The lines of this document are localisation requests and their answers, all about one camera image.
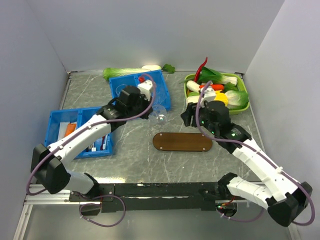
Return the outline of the yellow napa cabbage toy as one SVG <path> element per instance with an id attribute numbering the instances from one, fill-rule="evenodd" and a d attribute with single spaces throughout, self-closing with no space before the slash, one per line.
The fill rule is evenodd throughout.
<path id="1" fill-rule="evenodd" d="M 220 92 L 220 91 L 216 91 L 215 93 L 216 93 L 216 96 L 215 96 L 214 100 L 223 102 L 224 105 L 227 106 L 228 103 L 229 103 L 227 96 L 224 93 Z M 187 94 L 186 104 L 197 103 L 198 99 L 199 99 L 199 96 L 200 96 L 200 94 L 198 92 L 189 92 Z"/>

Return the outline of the green leaf toy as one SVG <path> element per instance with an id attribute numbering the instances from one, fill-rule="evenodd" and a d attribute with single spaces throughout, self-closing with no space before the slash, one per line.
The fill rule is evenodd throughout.
<path id="1" fill-rule="evenodd" d="M 176 68 L 168 63 L 164 64 L 161 70 L 169 74 L 174 74 L 176 72 Z"/>

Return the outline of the green vegetable basket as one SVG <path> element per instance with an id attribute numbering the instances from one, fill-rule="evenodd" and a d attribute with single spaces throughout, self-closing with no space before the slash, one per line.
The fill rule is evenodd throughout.
<path id="1" fill-rule="evenodd" d="M 237 85 L 236 85 L 237 89 L 239 91 L 244 91 L 244 92 L 248 93 L 243 79 L 240 78 L 238 75 L 233 74 L 233 73 L 222 73 L 222 74 L 227 77 L 236 77 L 237 78 Z M 195 77 L 195 73 L 191 73 L 191 74 L 187 75 L 184 78 L 184 80 L 182 81 L 185 99 L 187 99 L 188 93 L 189 93 L 189 90 L 187 88 L 187 81 L 193 80 L 194 77 Z M 243 107 L 241 107 L 239 109 L 229 109 L 229 114 L 230 115 L 238 115 L 238 114 L 246 111 L 249 107 L 250 107 L 250 101 L 248 101 Z"/>

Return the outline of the red chili pepper toy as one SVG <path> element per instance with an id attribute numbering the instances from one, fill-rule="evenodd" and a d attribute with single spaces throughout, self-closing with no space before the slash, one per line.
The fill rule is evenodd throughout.
<path id="1" fill-rule="evenodd" d="M 202 72 L 202 68 L 207 64 L 208 57 L 205 58 L 204 62 L 198 67 L 195 76 L 194 76 L 194 82 L 197 83 L 200 77 L 200 74 Z"/>

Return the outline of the orange carrot toy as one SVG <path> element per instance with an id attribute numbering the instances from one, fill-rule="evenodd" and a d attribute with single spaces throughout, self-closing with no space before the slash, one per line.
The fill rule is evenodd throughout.
<path id="1" fill-rule="evenodd" d="M 210 87 L 214 90 L 214 91 L 223 91 L 224 90 L 224 85 L 222 84 L 210 84 Z"/>

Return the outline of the white radish toy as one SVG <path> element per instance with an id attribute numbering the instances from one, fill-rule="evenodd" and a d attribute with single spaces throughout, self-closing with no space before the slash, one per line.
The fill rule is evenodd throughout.
<path id="1" fill-rule="evenodd" d="M 162 67 L 160 65 L 144 65 L 141 67 L 141 69 L 144 69 L 144 70 L 148 70 L 148 71 L 157 71 L 157 70 L 161 70 Z"/>

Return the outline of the green napa cabbage toy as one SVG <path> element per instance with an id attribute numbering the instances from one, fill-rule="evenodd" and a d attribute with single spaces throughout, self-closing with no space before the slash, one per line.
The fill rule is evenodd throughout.
<path id="1" fill-rule="evenodd" d="M 107 67 L 102 71 L 102 76 L 106 81 L 109 81 L 110 78 L 145 73 L 145 72 L 149 72 L 149 71 L 150 71 L 149 69 L 143 69 L 143 68 L 112 68 L 112 67 Z"/>

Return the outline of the clear faceted plastic cup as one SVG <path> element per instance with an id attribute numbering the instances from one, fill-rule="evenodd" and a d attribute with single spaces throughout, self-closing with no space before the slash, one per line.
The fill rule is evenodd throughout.
<path id="1" fill-rule="evenodd" d="M 165 125 L 167 123 L 167 110 L 162 105 L 154 105 L 153 112 L 149 115 L 150 123 L 154 125 Z"/>

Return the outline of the white toothbrush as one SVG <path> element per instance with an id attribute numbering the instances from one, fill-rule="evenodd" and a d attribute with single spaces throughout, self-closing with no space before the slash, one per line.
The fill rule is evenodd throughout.
<path id="1" fill-rule="evenodd" d="M 92 143 L 91 145 L 89 145 L 87 147 L 87 151 L 88 152 L 95 152 L 96 151 L 95 143 Z"/>

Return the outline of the aluminium rail frame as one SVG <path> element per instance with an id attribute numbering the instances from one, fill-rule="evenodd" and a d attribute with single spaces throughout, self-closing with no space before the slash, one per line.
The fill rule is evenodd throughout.
<path id="1" fill-rule="evenodd" d="M 76 160 L 71 164 L 72 170 L 87 170 L 90 171 L 94 177 L 102 184 L 105 189 L 111 189 L 110 194 L 114 194 L 121 197 L 125 203 L 128 220 L 127 227 L 133 224 L 134 220 L 129 220 L 131 213 L 138 214 L 164 214 L 174 210 L 178 214 L 183 214 L 184 210 L 203 210 L 206 212 L 200 213 L 215 213 L 215 204 L 220 205 L 226 200 L 215 199 L 208 195 L 209 199 L 204 199 L 201 193 L 205 187 L 203 180 L 209 182 L 218 181 L 224 168 L 226 172 L 234 172 L 240 177 L 247 178 L 247 175 L 243 170 L 246 167 L 239 160 L 235 160 L 224 150 L 218 150 L 218 146 L 214 145 L 213 149 L 209 151 L 214 158 L 211 158 L 209 153 L 187 153 L 187 152 L 169 152 L 163 153 L 156 150 L 152 146 L 152 138 L 156 132 L 182 132 L 183 127 L 180 120 L 178 120 L 178 114 L 185 105 L 185 93 L 184 85 L 180 82 L 184 81 L 184 78 L 193 78 L 193 73 L 188 71 L 177 71 L 176 73 L 169 74 L 163 72 L 163 77 L 171 95 L 171 111 L 169 110 L 168 123 L 163 128 L 160 126 L 153 126 L 151 123 L 147 124 L 147 131 L 139 132 L 140 123 L 131 124 L 127 127 L 127 130 L 120 129 L 120 132 L 114 134 L 115 140 L 113 140 L 113 146 L 116 155 L 104 156 L 100 158 L 86 158 L 84 160 Z M 71 72 L 69 75 L 68 88 L 62 98 L 60 108 L 70 109 L 71 107 L 85 107 L 93 106 L 93 104 L 102 103 L 102 95 L 94 98 L 85 96 L 85 93 L 94 94 L 106 94 L 107 97 L 111 97 L 111 90 L 109 89 L 109 83 L 104 82 L 102 71 L 84 71 L 84 72 Z M 240 124 L 244 124 L 246 130 L 249 130 L 254 136 L 258 137 L 260 134 L 256 125 L 256 120 L 252 109 L 250 110 L 250 104 L 247 104 L 243 108 L 244 113 L 234 115 L 233 119 Z M 129 140 L 137 134 L 139 139 L 146 143 L 145 152 L 140 152 L 139 149 L 135 150 L 133 146 L 129 146 Z M 259 135 L 258 144 L 263 147 L 261 137 Z M 121 164 L 127 163 L 130 154 L 127 152 L 132 150 L 132 154 L 141 157 L 141 168 L 120 169 Z M 150 195 L 155 194 L 157 190 L 174 190 L 178 193 L 178 190 L 188 190 L 185 193 L 189 195 Z M 82 206 L 86 203 L 84 198 L 81 198 L 78 193 L 73 193 L 69 190 L 63 190 L 56 195 L 50 195 L 48 191 L 45 191 L 36 196 L 26 196 L 24 205 L 28 208 L 25 211 L 25 215 L 31 212 L 32 217 L 40 217 L 40 207 L 49 208 L 48 206 Z M 301 240 L 299 231 L 295 225 L 290 225 L 287 228 L 277 225 L 270 217 L 267 216 L 267 211 L 264 212 L 263 217 L 260 220 L 256 220 L 253 223 L 239 223 L 242 224 L 239 230 L 229 230 L 231 226 L 227 226 L 225 223 L 227 220 L 218 221 L 218 223 L 226 228 L 226 233 L 236 234 L 235 239 L 244 237 L 242 239 L 247 240 Z"/>

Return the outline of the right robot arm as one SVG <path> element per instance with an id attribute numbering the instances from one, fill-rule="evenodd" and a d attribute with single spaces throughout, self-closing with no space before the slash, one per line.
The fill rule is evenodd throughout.
<path id="1" fill-rule="evenodd" d="M 243 127 L 231 121 L 223 102 L 205 101 L 202 105 L 191 102 L 180 116 L 185 126 L 209 131 L 208 138 L 242 161 L 262 182 L 258 185 L 227 173 L 218 182 L 218 193 L 223 199 L 236 196 L 249 200 L 266 209 L 283 227 L 295 224 L 295 219 L 310 206 L 311 218 L 306 225 L 314 221 L 311 185 L 297 181 L 276 165 Z"/>

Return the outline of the green bok choy toy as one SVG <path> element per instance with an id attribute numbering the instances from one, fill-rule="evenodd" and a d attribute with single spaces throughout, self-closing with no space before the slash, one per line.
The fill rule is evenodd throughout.
<path id="1" fill-rule="evenodd" d="M 238 78 L 236 76 L 224 75 L 219 71 L 203 66 L 201 71 L 198 73 L 196 82 L 201 85 L 202 83 L 207 83 L 208 81 L 212 81 L 213 84 L 226 85 L 231 83 L 236 86 L 238 83 Z"/>

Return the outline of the blue bin with toiletries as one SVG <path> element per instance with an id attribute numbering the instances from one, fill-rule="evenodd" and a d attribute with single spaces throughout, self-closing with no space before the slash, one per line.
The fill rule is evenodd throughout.
<path id="1" fill-rule="evenodd" d="M 58 141 L 58 132 L 60 122 L 75 123 L 76 128 L 81 127 L 85 124 L 96 112 L 100 109 L 100 106 L 85 107 L 85 108 L 72 108 L 63 110 L 54 110 L 50 113 L 46 135 L 44 139 L 44 145 L 47 147 L 50 144 Z M 80 154 L 77 155 L 76 159 L 85 158 L 97 158 L 111 156 L 115 153 L 114 151 L 114 134 L 109 133 L 107 135 L 106 149 L 101 151 L 102 137 L 94 142 L 96 151 L 87 151 L 84 149 Z"/>

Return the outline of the green white cabbage toy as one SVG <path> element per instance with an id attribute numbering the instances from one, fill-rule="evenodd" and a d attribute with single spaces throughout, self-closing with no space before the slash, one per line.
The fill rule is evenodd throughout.
<path id="1" fill-rule="evenodd" d="M 246 91 L 229 90 L 225 93 L 229 110 L 241 110 L 247 107 L 249 103 L 249 95 Z"/>

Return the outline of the blue bin with cups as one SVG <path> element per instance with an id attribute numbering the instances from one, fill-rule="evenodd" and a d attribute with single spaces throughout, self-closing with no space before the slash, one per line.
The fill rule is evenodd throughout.
<path id="1" fill-rule="evenodd" d="M 113 98 L 117 97 L 116 88 L 119 85 L 137 86 L 139 84 L 138 77 L 143 73 L 130 74 L 109 79 L 109 86 Z M 160 70 L 149 71 L 149 74 L 156 84 L 156 97 L 153 105 L 162 105 L 167 111 L 171 109 L 171 97 L 168 87 L 165 83 L 164 76 Z"/>

